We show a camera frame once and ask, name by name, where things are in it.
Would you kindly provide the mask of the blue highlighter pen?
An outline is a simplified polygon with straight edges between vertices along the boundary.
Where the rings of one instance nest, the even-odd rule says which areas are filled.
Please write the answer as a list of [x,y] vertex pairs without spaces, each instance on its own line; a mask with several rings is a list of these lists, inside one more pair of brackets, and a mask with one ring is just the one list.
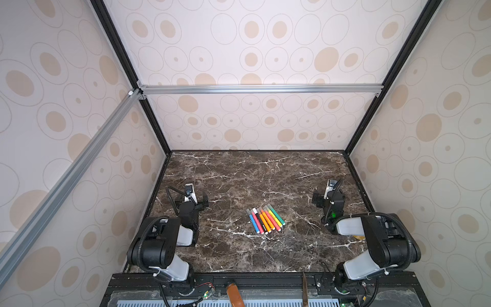
[[249,218],[251,220],[251,223],[252,223],[252,225],[254,227],[255,232],[257,234],[259,234],[260,233],[260,229],[258,228],[258,225],[257,225],[256,221],[254,220],[254,216],[253,216],[252,212],[249,209],[247,209],[246,212],[247,212],[247,214],[248,214],[248,216],[249,216]]

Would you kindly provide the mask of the black white marker pen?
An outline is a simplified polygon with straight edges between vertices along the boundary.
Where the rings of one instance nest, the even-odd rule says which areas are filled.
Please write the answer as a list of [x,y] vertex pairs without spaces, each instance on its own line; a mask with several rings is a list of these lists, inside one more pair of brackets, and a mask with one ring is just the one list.
[[257,219],[258,219],[258,221],[259,221],[259,223],[261,225],[261,228],[262,228],[263,232],[265,234],[268,234],[269,233],[269,230],[267,228],[267,223],[264,221],[263,216],[259,213],[259,211],[256,208],[254,208],[253,211],[254,211],[254,214],[257,217]]

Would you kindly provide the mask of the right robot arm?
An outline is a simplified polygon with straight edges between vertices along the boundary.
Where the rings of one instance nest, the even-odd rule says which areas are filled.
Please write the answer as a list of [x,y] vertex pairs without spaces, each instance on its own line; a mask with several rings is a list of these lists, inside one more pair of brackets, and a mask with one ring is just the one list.
[[323,210],[326,229],[335,235],[364,237],[367,250],[337,265],[333,283],[337,290],[351,281],[404,271],[419,262],[421,250],[396,214],[368,212],[344,215],[345,195],[339,189],[313,193],[312,204]]

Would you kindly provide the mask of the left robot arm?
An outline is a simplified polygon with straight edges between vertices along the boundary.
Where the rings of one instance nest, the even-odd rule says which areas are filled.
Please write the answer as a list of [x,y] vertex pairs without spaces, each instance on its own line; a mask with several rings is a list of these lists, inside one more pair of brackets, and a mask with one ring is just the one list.
[[147,217],[133,239],[127,260],[162,283],[194,284],[192,265],[177,254],[178,247],[195,246],[199,238],[199,213],[209,206],[208,195],[194,202],[175,202],[176,217]]

